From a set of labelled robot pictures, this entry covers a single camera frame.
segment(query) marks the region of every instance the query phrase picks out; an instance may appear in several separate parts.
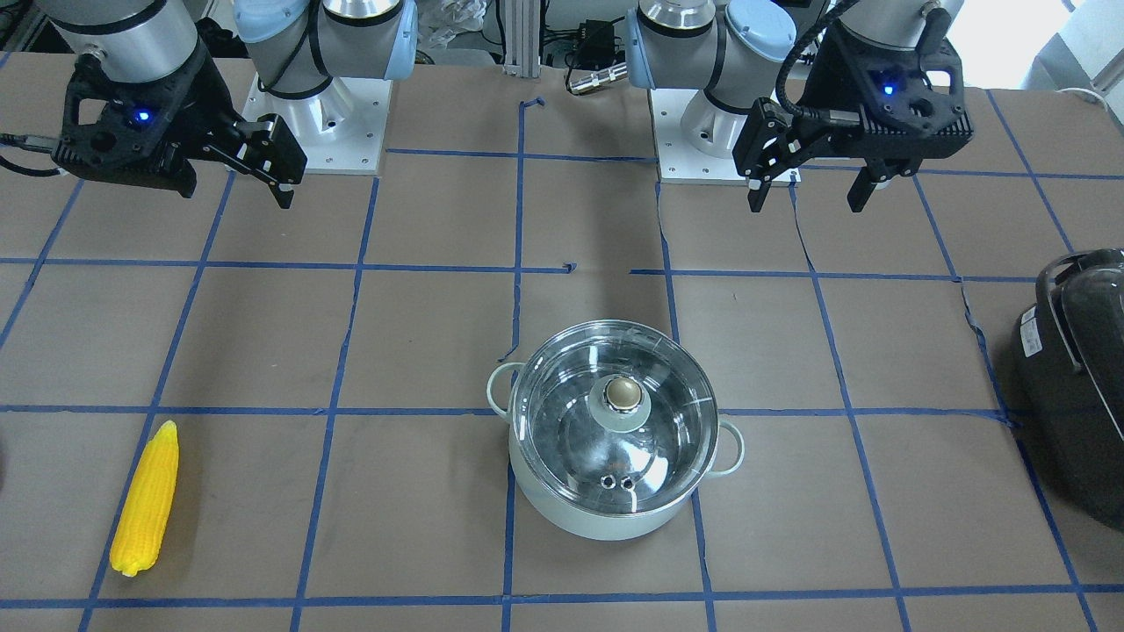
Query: light blue joint cover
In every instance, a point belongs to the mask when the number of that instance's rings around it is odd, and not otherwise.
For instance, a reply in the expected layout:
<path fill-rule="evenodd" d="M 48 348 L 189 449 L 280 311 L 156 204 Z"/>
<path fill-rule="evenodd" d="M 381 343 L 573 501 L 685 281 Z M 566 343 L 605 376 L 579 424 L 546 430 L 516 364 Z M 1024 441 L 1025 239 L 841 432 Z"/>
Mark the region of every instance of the light blue joint cover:
<path fill-rule="evenodd" d="M 628 25 L 628 42 L 625 44 L 625 62 L 628 64 L 628 82 L 636 88 L 654 90 L 655 80 L 652 79 L 652 69 L 649 67 L 647 56 L 644 54 L 644 37 L 636 9 L 628 9 L 627 16 L 625 24 Z"/>
<path fill-rule="evenodd" d="M 402 15 L 398 20 L 395 47 L 390 49 L 384 79 L 406 79 L 414 72 L 414 52 L 418 47 L 418 7 L 414 0 L 402 1 Z"/>
<path fill-rule="evenodd" d="M 243 42 L 257 44 L 289 28 L 307 8 L 308 0 L 234 0 L 234 24 Z"/>
<path fill-rule="evenodd" d="M 796 43 L 792 18 L 769 0 L 729 0 L 726 22 L 743 44 L 773 62 L 783 62 Z"/>

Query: yellow corn cob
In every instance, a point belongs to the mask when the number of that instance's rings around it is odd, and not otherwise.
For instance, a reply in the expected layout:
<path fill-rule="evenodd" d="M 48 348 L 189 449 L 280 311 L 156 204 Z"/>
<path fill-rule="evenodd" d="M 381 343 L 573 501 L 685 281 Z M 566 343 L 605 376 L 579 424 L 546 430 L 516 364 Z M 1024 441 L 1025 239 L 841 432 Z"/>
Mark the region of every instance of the yellow corn cob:
<path fill-rule="evenodd" d="M 156 563 L 167 514 L 172 511 L 179 467 L 179 436 L 175 422 L 169 419 L 140 453 L 109 550 L 109 563 L 125 577 L 136 577 L 138 571 Z"/>

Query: lid knob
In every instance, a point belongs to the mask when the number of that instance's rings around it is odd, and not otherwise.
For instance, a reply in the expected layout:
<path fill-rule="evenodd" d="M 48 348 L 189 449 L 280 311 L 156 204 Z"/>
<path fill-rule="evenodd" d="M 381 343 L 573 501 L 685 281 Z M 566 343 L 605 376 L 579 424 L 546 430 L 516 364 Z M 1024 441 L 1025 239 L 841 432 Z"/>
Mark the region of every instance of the lid knob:
<path fill-rule="evenodd" d="M 635 410 L 644 399 L 644 389 L 636 380 L 620 376 L 605 386 L 605 400 L 618 413 Z"/>

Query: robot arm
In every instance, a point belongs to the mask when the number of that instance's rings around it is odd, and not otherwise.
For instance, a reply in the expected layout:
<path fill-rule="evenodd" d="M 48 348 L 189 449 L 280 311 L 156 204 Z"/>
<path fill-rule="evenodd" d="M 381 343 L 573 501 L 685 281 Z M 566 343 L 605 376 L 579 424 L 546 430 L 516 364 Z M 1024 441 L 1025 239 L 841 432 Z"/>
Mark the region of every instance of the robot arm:
<path fill-rule="evenodd" d="M 865 161 L 853 211 L 894 175 L 948 157 L 972 137 L 960 57 L 945 39 L 963 0 L 841 0 L 799 38 L 769 0 L 640 0 L 629 11 L 627 75 L 640 88 L 699 92 L 683 114 L 688 141 L 733 155 L 759 211 L 770 183 L 813 157 Z M 826 29 L 804 94 L 785 81 Z M 935 90 L 927 72 L 948 73 Z M 776 88 L 777 101 L 769 94 Z"/>
<path fill-rule="evenodd" d="M 821 156 L 856 157 L 865 166 L 847 192 L 859 213 L 895 175 L 925 159 L 949 157 L 972 138 L 960 57 L 945 39 L 963 0 L 843 0 L 797 42 L 777 79 L 778 102 L 758 99 L 734 146 L 738 173 L 759 211 L 785 170 Z M 826 28 L 804 94 L 785 90 L 795 55 Z M 948 92 L 927 73 L 948 74 Z"/>
<path fill-rule="evenodd" d="M 305 154 L 277 115 L 244 120 L 180 0 L 38 0 L 79 53 L 66 87 L 56 164 L 88 180 L 190 197 L 189 160 L 266 182 L 288 208 Z M 83 102 L 100 103 L 84 120 Z"/>
<path fill-rule="evenodd" d="M 241 35 L 278 106 L 247 121 L 181 0 L 37 3 L 79 54 L 62 132 L 57 141 L 0 141 L 51 153 L 80 178 L 183 197 L 196 187 L 190 161 L 207 160 L 265 182 L 289 208 L 308 162 L 302 144 L 355 127 L 336 127 L 351 112 L 334 78 L 404 79 L 414 67 L 414 0 L 238 0 Z"/>

